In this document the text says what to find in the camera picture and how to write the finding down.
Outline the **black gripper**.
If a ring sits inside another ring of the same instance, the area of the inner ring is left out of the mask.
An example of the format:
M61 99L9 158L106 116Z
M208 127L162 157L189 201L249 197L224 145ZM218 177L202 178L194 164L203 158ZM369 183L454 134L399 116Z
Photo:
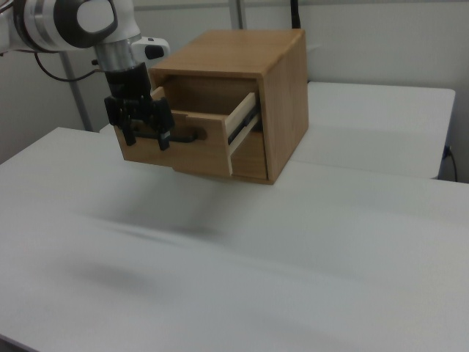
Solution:
M136 143L133 122L143 122L158 135L160 150L169 148L174 118L167 99L151 96L151 83L145 64L129 70L105 72L111 94L104 103L111 125L122 130L127 146Z

